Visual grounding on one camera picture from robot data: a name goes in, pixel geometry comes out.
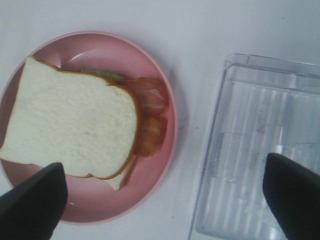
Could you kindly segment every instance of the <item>white surface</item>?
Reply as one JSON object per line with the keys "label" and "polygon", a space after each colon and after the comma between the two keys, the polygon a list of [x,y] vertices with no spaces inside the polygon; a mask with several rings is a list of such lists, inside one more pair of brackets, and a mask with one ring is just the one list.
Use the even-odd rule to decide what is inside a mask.
{"label": "white surface", "polygon": [[[154,193],[110,222],[60,223],[52,240],[186,240],[224,60],[245,53],[319,65],[319,12],[318,0],[0,0],[1,89],[39,45],[99,30],[147,50],[176,95],[177,151]],[[9,189],[0,173],[0,194]]]}

